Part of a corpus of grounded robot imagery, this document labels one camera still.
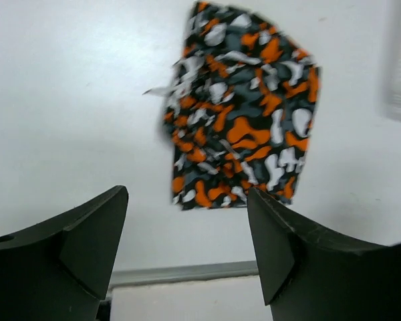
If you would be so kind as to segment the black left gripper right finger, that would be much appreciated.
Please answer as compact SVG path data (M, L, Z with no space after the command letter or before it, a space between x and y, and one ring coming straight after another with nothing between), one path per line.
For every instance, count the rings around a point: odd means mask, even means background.
M274 320L401 320L401 243L344 235L256 188L247 211Z

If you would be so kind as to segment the orange camouflage shorts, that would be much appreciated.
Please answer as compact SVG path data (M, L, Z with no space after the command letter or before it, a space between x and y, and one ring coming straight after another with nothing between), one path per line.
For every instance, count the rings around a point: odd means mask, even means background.
M184 211L245 207L255 187L291 204L305 164L321 69L260 15L193 5L164 130L174 147L172 202Z

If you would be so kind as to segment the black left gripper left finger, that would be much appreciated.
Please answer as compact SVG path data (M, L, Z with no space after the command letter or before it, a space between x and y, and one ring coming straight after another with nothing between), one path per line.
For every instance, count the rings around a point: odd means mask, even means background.
M118 185L0 237L0 320L95 320L128 207Z

